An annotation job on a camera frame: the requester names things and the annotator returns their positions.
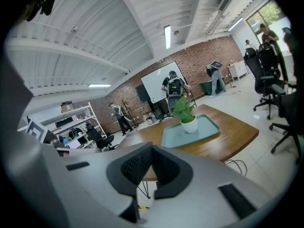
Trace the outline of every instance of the white cabinet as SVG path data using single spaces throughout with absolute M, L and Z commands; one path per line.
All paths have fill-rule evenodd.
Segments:
M 231 64 L 228 66 L 231 77 L 234 81 L 234 78 L 239 78 L 245 74 L 247 74 L 246 65 L 244 61 L 240 61 L 238 63 Z

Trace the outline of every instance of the cable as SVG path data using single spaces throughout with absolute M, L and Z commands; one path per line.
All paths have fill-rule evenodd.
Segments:
M 241 168 L 240 168 L 240 166 L 238 165 L 238 163 L 237 162 L 242 162 L 243 164 L 244 164 L 244 166 L 245 166 L 245 169 L 246 169 L 246 173 L 245 173 L 245 175 L 244 175 L 244 177 L 247 175 L 247 166 L 246 166 L 246 164 L 243 162 L 243 161 L 241 161 L 241 160 L 227 160 L 227 161 L 225 161 L 225 165 L 228 165 L 228 164 L 231 164 L 231 163 L 235 163 L 236 165 L 237 165 L 237 167 L 239 168 L 239 170 L 241 171 L 241 175 L 243 175 L 243 173 L 242 173 L 242 170 L 241 170 Z

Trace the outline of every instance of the white ceiling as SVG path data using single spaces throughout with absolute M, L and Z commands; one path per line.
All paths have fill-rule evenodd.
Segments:
M 56 0 L 50 16 L 37 14 L 11 31 L 8 55 L 35 98 L 80 90 L 101 97 L 160 56 L 226 36 L 251 1 L 233 0 L 210 37 L 206 32 L 222 0 Z M 179 31 L 171 36 L 170 50 L 166 25 Z M 77 33 L 71 33 L 74 26 Z M 113 86 L 89 91 L 92 83 Z

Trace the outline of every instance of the desk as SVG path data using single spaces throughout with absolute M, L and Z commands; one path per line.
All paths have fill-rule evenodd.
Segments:
M 259 130 L 253 126 L 207 105 L 194 108 L 193 113 L 207 115 L 219 127 L 220 132 L 211 138 L 177 148 L 177 150 L 223 162 L 249 145 L 259 133 Z M 134 133 L 128 133 L 117 148 L 126 148 L 143 142 L 153 142 L 153 144 L 161 146 L 163 130 L 179 122 L 180 120 L 174 117 Z M 155 180 L 155 174 L 151 168 L 144 180 Z

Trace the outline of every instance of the fluorescent light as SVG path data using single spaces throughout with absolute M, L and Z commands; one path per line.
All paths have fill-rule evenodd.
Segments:
M 89 85 L 89 88 L 96 88 L 96 87 L 110 87 L 111 85 Z
M 164 27 L 165 30 L 165 40 L 166 40 L 166 49 L 171 47 L 171 26 L 167 25 Z
M 234 23 L 233 26 L 231 26 L 228 31 L 231 31 L 239 22 L 241 22 L 243 20 L 243 17 L 241 17 L 237 22 Z

